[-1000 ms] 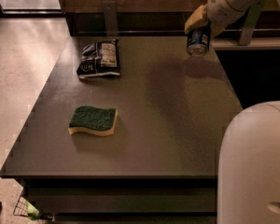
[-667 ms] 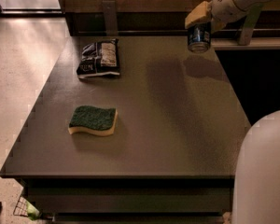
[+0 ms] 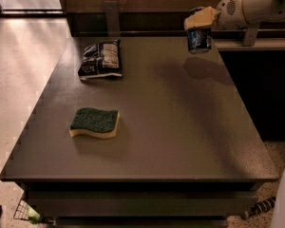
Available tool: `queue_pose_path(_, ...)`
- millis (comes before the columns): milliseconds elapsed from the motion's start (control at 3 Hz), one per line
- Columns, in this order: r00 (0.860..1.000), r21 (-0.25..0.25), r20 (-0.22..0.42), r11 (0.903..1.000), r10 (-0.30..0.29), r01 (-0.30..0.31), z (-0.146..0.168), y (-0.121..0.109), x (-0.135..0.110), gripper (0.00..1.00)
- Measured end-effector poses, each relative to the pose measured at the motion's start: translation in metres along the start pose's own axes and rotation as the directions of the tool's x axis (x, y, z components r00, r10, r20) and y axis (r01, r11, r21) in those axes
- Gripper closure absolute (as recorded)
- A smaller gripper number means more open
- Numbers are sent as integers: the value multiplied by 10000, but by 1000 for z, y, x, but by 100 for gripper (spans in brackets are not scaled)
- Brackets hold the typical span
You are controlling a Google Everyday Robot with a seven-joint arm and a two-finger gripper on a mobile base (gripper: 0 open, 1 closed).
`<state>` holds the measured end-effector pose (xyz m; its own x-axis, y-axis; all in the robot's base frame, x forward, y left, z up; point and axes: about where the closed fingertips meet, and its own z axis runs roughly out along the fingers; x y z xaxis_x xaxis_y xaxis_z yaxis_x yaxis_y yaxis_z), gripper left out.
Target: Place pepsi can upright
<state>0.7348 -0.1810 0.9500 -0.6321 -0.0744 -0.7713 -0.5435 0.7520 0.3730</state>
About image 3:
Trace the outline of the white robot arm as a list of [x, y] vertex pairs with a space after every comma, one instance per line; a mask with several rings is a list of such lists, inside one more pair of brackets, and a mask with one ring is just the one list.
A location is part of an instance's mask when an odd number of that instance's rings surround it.
[[285, 0], [221, 0], [215, 9], [189, 15], [184, 29], [245, 29], [262, 22], [285, 22]]

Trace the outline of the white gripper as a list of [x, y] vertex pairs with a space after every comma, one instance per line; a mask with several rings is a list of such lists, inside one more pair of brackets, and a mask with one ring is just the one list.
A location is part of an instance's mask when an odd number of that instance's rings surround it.
[[209, 29], [217, 22], [219, 29], [244, 29], [248, 26], [243, 11], [243, 0], [221, 0], [217, 8], [202, 8], [189, 15], [183, 23], [185, 30]]

